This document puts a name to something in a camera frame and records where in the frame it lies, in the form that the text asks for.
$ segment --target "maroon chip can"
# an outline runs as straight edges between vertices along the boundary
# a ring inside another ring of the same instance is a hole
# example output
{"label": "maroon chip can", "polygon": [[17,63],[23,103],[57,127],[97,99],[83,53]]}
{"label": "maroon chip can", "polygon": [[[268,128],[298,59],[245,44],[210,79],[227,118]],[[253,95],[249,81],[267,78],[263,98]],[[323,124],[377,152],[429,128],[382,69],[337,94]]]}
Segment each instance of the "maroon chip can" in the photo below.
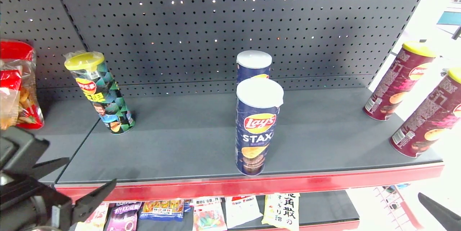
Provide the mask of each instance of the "maroon chip can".
{"label": "maroon chip can", "polygon": [[450,131],[461,118],[461,67],[448,75],[390,137],[401,154],[418,157]]}
{"label": "maroon chip can", "polygon": [[387,121],[434,58],[435,54],[423,43],[405,42],[363,111],[373,119]]}

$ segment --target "green patterned chip can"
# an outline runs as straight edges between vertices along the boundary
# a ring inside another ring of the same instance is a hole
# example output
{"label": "green patterned chip can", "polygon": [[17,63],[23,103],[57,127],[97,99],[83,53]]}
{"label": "green patterned chip can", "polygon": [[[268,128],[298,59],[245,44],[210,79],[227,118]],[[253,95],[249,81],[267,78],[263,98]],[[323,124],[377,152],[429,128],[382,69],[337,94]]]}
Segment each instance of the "green patterned chip can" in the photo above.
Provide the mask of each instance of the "green patterned chip can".
{"label": "green patterned chip can", "polygon": [[135,125],[125,99],[99,52],[77,51],[65,55],[64,65],[91,102],[101,121],[114,135]]}

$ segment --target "red shelf edge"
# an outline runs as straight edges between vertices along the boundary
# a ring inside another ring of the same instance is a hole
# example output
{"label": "red shelf edge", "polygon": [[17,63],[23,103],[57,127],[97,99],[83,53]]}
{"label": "red shelf edge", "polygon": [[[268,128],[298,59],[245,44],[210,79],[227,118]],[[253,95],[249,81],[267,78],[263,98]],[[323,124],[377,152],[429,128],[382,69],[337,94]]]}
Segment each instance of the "red shelf edge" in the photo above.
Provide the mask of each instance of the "red shelf edge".
{"label": "red shelf edge", "polygon": [[[122,182],[106,198],[115,201],[170,200],[202,196],[264,195],[319,192],[348,188],[394,185],[439,177],[444,164],[431,163],[367,171],[323,172],[309,175],[263,175],[258,177],[211,178],[152,182]],[[102,184],[55,185],[74,201]]]}
{"label": "red shelf edge", "polygon": [[[343,231],[343,230],[354,230],[359,227],[360,221],[344,221],[344,222],[335,222],[328,224],[318,224],[318,225],[309,225],[309,226],[300,226],[299,230],[301,231]],[[248,229],[246,231],[283,231],[286,229],[282,228],[268,228],[268,229]]]}

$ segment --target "store shelf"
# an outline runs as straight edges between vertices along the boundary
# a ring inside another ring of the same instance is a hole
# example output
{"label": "store shelf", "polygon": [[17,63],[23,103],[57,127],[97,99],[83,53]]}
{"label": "store shelf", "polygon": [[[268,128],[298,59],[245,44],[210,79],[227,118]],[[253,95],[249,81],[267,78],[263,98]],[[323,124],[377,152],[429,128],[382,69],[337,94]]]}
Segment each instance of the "store shelf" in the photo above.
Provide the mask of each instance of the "store shelf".
{"label": "store shelf", "polygon": [[[257,196],[260,212],[264,212],[264,196]],[[230,231],[249,231],[275,229],[261,224],[262,217],[243,225],[229,228]],[[356,229],[359,226],[359,214],[344,190],[301,193],[299,198],[299,223],[301,230],[342,231]],[[137,231],[190,231],[193,225],[193,213],[184,214],[182,222],[138,221]]]}
{"label": "store shelf", "polygon": [[117,178],[107,201],[145,201],[438,177],[443,161],[433,150],[412,159],[388,144],[402,121],[365,115],[362,105],[370,94],[365,88],[286,92],[265,170],[257,177],[245,177],[235,166],[234,94],[130,98],[136,126],[114,136],[98,123],[56,188],[77,199]]}
{"label": "store shelf", "polygon": [[[50,141],[50,146],[38,162],[72,157],[99,119],[91,104],[84,100],[41,103],[41,107],[45,125],[30,132],[35,134],[36,138]],[[56,182],[63,169],[64,167],[60,167],[40,181],[48,184]]]}

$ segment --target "navy blue chip can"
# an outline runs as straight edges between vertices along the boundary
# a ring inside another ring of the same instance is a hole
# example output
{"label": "navy blue chip can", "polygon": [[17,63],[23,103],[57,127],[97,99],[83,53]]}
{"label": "navy blue chip can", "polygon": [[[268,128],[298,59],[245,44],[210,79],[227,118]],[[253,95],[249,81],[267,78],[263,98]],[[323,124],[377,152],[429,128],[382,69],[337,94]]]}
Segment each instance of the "navy blue chip can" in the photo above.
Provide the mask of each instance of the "navy blue chip can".
{"label": "navy blue chip can", "polygon": [[266,78],[250,78],[237,86],[236,164],[249,176],[258,175],[274,136],[283,89]]}
{"label": "navy blue chip can", "polygon": [[248,78],[269,78],[272,56],[270,54],[247,50],[237,55],[237,85]]}

